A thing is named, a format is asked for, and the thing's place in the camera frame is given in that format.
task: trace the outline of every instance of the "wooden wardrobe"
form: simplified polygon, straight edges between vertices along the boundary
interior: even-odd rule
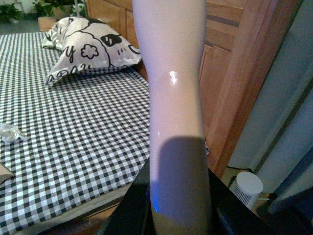
[[[88,14],[138,47],[131,0],[88,0]],[[222,177],[301,0],[207,0],[200,71],[208,165]],[[138,72],[145,78],[141,63]]]

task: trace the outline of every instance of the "checkered bed sheet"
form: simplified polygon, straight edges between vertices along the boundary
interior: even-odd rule
[[[29,137],[0,143],[16,176],[0,185],[4,235],[126,185],[149,156],[147,82],[129,68],[45,88],[59,52],[40,48],[44,35],[0,36],[0,123]]]

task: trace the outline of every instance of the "white wall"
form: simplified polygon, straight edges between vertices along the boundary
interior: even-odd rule
[[[28,14],[35,13],[33,2],[35,0],[0,0],[0,5],[15,3],[17,9]]]

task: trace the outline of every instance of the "pillow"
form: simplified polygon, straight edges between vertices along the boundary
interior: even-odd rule
[[[45,85],[49,87],[72,73],[94,68],[109,73],[141,60],[138,49],[107,24],[95,19],[61,19],[47,33],[42,47],[62,51],[46,78]]]

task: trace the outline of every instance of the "cardboard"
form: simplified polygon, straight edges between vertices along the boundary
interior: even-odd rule
[[[13,177],[14,174],[6,168],[2,163],[0,163],[0,184],[2,184],[5,180]]]

